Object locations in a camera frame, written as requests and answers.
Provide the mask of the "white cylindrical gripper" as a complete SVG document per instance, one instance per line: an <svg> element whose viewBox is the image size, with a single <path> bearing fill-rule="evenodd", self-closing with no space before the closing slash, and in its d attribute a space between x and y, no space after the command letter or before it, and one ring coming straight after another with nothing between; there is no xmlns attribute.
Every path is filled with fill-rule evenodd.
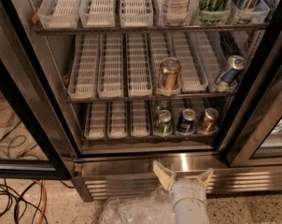
<svg viewBox="0 0 282 224"><path fill-rule="evenodd" d="M214 174L213 168L200 174L197 179L178 179L176 181L176 174L173 171L164 167L160 162L154 161L153 172L162 187L167 191L170 190L170 203L173 207L183 200L192 200L207 205L205 190Z"/></svg>

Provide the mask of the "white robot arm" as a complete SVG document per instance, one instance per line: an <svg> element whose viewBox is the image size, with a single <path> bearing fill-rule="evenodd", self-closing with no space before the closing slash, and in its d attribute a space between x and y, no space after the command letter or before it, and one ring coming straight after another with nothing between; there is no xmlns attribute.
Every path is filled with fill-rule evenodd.
<svg viewBox="0 0 282 224"><path fill-rule="evenodd" d="M209 168L195 179L176 178L176 173L153 162L153 172L162 187L169 192L176 224L210 224L207 214L206 189L214 174Z"/></svg>

